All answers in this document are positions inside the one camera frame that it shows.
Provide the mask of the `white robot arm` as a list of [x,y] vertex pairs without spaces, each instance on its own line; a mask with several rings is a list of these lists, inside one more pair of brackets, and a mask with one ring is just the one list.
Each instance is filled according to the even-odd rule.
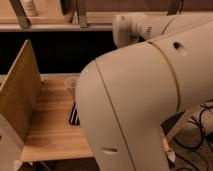
[[161,124],[213,98],[213,13],[120,14],[113,38],[75,91],[93,155],[101,171],[169,171]]

